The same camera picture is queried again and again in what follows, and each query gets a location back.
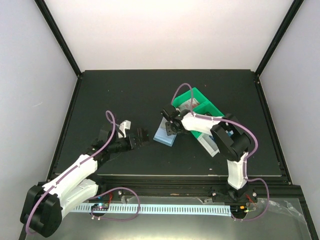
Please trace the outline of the blue leather card holder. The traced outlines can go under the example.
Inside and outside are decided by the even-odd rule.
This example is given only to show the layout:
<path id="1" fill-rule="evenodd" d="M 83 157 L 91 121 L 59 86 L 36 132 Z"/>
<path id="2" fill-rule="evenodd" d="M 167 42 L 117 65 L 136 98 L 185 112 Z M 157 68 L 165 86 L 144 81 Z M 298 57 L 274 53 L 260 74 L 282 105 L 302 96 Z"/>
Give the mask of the blue leather card holder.
<path id="1" fill-rule="evenodd" d="M 167 134 L 166 122 L 167 120 L 163 117 L 157 131 L 155 132 L 153 140 L 166 146 L 172 147 L 177 136 L 174 134 Z"/>

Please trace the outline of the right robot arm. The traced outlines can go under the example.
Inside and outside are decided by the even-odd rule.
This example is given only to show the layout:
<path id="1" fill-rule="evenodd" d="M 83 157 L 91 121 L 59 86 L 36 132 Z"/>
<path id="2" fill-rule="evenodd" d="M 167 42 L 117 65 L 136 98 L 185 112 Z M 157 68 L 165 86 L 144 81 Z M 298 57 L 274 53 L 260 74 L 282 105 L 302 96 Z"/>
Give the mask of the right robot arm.
<path id="1" fill-rule="evenodd" d="M 240 201 L 248 186 L 247 157 L 251 139 L 232 114 L 209 116 L 173 105 L 166 105 L 161 115 L 167 120 L 167 135 L 196 131 L 213 137 L 219 153 L 227 160 L 228 178 L 226 195 L 232 202 Z"/>

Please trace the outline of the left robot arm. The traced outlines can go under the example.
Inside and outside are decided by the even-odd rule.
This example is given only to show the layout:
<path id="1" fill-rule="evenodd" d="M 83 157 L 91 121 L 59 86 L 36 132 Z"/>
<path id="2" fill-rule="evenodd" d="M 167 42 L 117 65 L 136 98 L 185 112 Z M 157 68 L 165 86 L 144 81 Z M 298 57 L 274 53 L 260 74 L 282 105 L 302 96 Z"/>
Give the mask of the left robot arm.
<path id="1" fill-rule="evenodd" d="M 107 183 L 97 170 L 110 160 L 111 155 L 134 150 L 149 142 L 146 129 L 138 128 L 133 133 L 125 124 L 101 128 L 98 138 L 63 173 L 50 182 L 32 186 L 26 194 L 20 222 L 47 238 L 75 207 L 86 200 L 103 199 L 108 192 Z"/>

